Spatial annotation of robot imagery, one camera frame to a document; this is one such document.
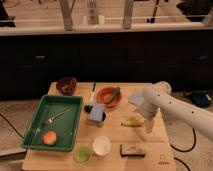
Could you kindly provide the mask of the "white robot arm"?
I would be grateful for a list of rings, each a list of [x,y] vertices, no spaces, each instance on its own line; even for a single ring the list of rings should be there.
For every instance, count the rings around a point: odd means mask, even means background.
[[[158,109],[166,110],[213,141],[213,113],[178,100],[172,97],[170,93],[171,86],[165,81],[145,87],[142,91],[141,115],[145,119],[152,120]]]

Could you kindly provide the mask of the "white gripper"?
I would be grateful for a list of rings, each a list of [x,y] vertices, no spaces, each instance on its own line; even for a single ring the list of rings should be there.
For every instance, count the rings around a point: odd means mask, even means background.
[[[153,130],[154,118],[157,114],[157,107],[151,103],[143,103],[141,106],[142,116],[146,119],[144,121],[146,133],[149,134]]]

